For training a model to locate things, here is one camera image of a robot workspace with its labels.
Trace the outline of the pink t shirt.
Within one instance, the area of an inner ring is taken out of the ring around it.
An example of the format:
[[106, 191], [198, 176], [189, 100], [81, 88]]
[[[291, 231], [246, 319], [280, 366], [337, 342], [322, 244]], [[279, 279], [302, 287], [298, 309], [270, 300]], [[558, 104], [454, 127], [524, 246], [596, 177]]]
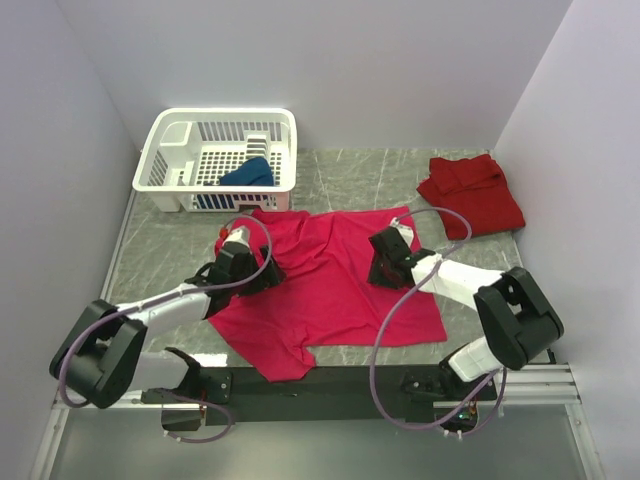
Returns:
[[311, 214], [263, 212], [240, 218], [257, 249], [271, 243], [286, 278], [280, 285], [232, 299], [210, 317], [226, 343], [270, 382], [303, 378], [315, 366], [315, 346], [370, 346], [400, 290], [367, 277], [371, 235], [394, 218], [412, 227], [405, 207]]

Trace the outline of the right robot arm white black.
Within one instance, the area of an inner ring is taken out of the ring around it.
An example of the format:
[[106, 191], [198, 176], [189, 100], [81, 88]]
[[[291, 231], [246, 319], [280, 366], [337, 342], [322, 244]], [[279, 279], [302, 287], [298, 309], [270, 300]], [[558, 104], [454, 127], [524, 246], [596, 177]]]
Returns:
[[439, 363], [438, 397], [460, 399], [491, 372], [520, 370], [564, 335], [558, 314], [526, 269], [482, 269], [424, 248], [413, 252], [412, 240], [403, 225], [372, 235], [368, 282], [446, 297], [475, 311], [483, 330]]

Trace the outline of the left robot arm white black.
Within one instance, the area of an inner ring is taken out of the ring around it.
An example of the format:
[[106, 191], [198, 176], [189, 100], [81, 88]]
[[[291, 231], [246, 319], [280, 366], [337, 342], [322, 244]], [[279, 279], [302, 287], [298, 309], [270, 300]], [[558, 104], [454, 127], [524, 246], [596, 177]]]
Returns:
[[104, 409], [128, 391], [150, 389], [166, 390], [179, 402], [202, 398], [201, 365], [175, 348], [146, 356], [146, 341], [180, 324], [206, 320], [233, 297], [261, 293], [285, 278], [268, 246], [253, 253], [233, 241], [164, 294], [120, 305], [91, 302], [50, 363], [61, 400], [71, 408]]

